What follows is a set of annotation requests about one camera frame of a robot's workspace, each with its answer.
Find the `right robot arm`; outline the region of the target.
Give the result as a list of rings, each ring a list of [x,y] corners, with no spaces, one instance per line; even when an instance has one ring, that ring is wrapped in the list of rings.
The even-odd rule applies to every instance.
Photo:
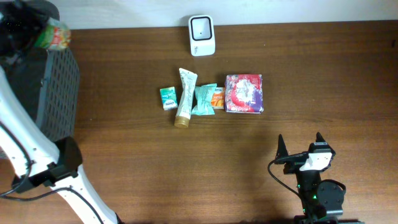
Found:
[[[275,159],[269,164],[283,164],[285,175],[296,176],[297,189],[290,188],[275,175],[271,177],[300,199],[303,215],[294,216],[294,223],[360,223],[359,220],[339,219],[343,214],[346,186],[336,180],[321,179],[321,173],[331,166],[335,154],[323,136],[317,133],[315,142],[307,151],[290,155],[282,135],[279,135]]]

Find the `small teal tissue pack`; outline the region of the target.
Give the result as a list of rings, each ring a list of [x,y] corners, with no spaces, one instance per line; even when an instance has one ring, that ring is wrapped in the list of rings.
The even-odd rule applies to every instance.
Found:
[[[174,86],[160,89],[160,96],[164,110],[178,108],[177,95]]]

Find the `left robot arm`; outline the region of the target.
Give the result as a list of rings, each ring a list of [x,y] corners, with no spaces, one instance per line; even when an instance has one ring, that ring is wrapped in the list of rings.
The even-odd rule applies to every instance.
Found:
[[[49,1],[1,3],[1,157],[15,176],[1,194],[18,201],[40,185],[85,223],[119,223],[83,169],[73,138],[80,71],[70,30]]]

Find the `teal snack packet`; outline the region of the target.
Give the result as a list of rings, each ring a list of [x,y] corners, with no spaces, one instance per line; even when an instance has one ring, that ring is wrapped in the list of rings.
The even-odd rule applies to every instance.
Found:
[[[192,109],[192,115],[215,115],[214,109],[211,105],[211,100],[213,98],[216,87],[216,83],[195,87],[194,93],[197,104]]]

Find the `small orange tissue pack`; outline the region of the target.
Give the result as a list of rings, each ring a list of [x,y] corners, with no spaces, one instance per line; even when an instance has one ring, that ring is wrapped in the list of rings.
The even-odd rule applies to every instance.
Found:
[[[211,99],[211,105],[215,110],[221,110],[224,108],[224,93],[225,87],[216,87],[213,97]]]

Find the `green red snack bag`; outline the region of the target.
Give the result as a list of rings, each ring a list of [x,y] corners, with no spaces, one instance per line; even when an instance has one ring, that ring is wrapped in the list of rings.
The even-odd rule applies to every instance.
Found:
[[[34,46],[49,50],[64,50],[70,45],[71,37],[71,30],[65,23],[49,18]]]

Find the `red purple pad package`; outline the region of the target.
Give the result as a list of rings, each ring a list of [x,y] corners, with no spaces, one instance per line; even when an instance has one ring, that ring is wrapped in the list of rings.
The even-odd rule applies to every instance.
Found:
[[[225,81],[224,108],[229,113],[261,114],[262,75],[227,75]]]

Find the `white cream tube gold cap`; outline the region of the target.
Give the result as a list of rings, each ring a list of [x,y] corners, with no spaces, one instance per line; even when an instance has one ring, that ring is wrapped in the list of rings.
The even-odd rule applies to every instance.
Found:
[[[182,81],[183,93],[178,105],[174,126],[178,128],[188,128],[198,75],[184,68],[179,68],[179,72]]]

